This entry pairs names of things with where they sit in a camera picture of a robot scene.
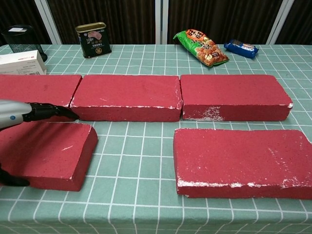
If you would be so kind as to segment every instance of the white box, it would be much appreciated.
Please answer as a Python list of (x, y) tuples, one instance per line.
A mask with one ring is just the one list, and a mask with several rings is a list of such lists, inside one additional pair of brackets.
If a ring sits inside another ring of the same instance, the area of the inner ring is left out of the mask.
[(46, 75), (47, 69), (38, 50), (0, 55), (0, 74)]

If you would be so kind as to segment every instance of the red foam brick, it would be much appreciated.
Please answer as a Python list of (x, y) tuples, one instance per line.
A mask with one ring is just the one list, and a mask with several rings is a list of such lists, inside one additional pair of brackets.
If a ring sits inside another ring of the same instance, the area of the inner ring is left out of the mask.
[(178, 129), (174, 162), (180, 195), (312, 199), (312, 144), (298, 130)]
[[(41, 102), (69, 108), (80, 75), (0, 75), (0, 99)], [(46, 121), (70, 121), (52, 117)]]
[(23, 123), (0, 132), (0, 162), (31, 187), (79, 191), (97, 142), (88, 124)]
[(183, 119), (282, 121), (293, 101), (274, 76), (182, 75)]
[(179, 121), (182, 108), (177, 76), (85, 76), (71, 109), (82, 120)]

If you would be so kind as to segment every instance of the snack bag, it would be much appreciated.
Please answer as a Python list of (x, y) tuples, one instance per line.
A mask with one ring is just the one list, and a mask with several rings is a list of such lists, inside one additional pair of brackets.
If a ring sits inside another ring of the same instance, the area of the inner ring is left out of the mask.
[(208, 67), (219, 65), (229, 61), (229, 58), (219, 49), (219, 47), (204, 33), (188, 29), (174, 36), (180, 43), (190, 51), (199, 61)]
[(258, 52), (258, 49), (254, 45), (242, 43), (238, 40), (230, 40), (229, 43), (224, 44), (224, 48), (235, 53), (250, 59), (253, 59)]

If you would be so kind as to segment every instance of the dark curtain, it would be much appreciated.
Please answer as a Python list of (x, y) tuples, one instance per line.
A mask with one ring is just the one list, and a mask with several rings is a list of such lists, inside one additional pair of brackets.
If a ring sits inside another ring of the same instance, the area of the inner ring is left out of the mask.
[(193, 28), (217, 44), (237, 39), (265, 44), (282, 0), (170, 0), (168, 43)]
[(64, 44), (79, 44), (75, 27), (104, 22), (111, 44), (154, 44), (154, 0), (48, 0)]
[[(0, 31), (17, 24), (34, 27), (40, 44), (51, 44), (34, 0), (0, 0)], [(0, 35), (0, 45), (6, 44)]]
[(276, 44), (312, 45), (312, 1), (295, 0)]

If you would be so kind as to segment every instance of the mesh trash can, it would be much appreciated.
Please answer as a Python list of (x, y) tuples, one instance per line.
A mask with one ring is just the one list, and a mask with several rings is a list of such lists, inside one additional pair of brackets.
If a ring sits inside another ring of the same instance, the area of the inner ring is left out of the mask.
[(38, 50), (42, 60), (48, 59), (43, 52), (42, 47), (38, 44), (35, 30), (30, 25), (14, 25), (4, 29), (1, 34), (5, 41), (9, 44), (13, 53)]

